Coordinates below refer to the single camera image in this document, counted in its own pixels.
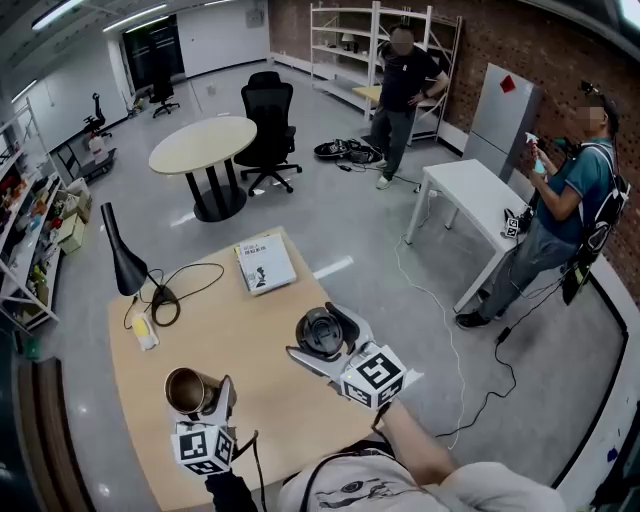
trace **spray bottle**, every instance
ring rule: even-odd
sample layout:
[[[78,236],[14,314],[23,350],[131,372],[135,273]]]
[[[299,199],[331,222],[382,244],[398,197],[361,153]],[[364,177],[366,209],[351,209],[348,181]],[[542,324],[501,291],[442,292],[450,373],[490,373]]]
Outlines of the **spray bottle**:
[[[532,142],[533,144],[538,143],[538,137],[536,137],[533,133],[525,132],[525,135],[527,136],[527,144],[529,144],[530,142]],[[539,158],[536,158],[535,170],[538,174],[544,174],[546,171],[542,160],[540,160]]]

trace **refrigerator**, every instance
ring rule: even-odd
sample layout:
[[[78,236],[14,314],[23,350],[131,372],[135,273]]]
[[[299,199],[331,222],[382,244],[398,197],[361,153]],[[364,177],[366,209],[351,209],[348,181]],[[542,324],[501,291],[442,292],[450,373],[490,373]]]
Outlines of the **refrigerator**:
[[[517,165],[542,98],[524,78],[489,64],[462,158],[475,158],[505,183]]]

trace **refrigerator door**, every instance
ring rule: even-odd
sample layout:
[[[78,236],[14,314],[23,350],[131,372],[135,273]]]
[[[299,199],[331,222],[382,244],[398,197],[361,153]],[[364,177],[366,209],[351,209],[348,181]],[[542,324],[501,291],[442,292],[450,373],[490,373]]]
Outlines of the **refrigerator door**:
[[[515,84],[515,89],[510,92],[504,92],[500,87],[500,82],[507,76],[511,76]],[[535,103],[537,94],[531,82],[489,64],[471,131],[508,154],[516,137],[521,136],[521,125],[523,118],[528,117],[525,114],[532,93]]]
[[[489,144],[482,137],[479,137],[478,134],[471,132],[467,140],[467,145],[464,147],[462,159],[472,160],[474,158],[505,183],[509,179],[508,175],[505,177],[502,176],[502,174],[511,174],[511,171],[505,173],[505,164],[507,162],[506,153]]]

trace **man in black shirt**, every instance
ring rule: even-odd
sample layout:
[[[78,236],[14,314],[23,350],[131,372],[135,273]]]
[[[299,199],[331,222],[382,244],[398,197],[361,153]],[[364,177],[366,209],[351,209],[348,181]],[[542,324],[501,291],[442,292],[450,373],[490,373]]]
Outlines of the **man in black shirt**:
[[[413,44],[415,37],[408,25],[392,27],[389,35],[390,41],[381,46],[378,54],[384,78],[380,103],[371,125],[371,135],[384,155],[384,160],[378,165],[383,171],[377,184],[380,190],[391,185],[398,170],[417,105],[433,98],[449,84],[449,77],[440,66]],[[435,83],[427,87],[426,79]]]

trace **white t-shirt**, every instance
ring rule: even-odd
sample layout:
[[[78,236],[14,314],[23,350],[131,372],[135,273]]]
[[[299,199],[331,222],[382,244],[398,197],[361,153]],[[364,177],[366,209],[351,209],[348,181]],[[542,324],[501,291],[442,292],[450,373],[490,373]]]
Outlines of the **white t-shirt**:
[[[280,491],[279,512],[299,512],[317,466],[306,468]],[[342,457],[318,472],[308,512],[566,512],[557,491],[519,476],[502,464],[463,466],[440,486],[420,488],[386,455]]]

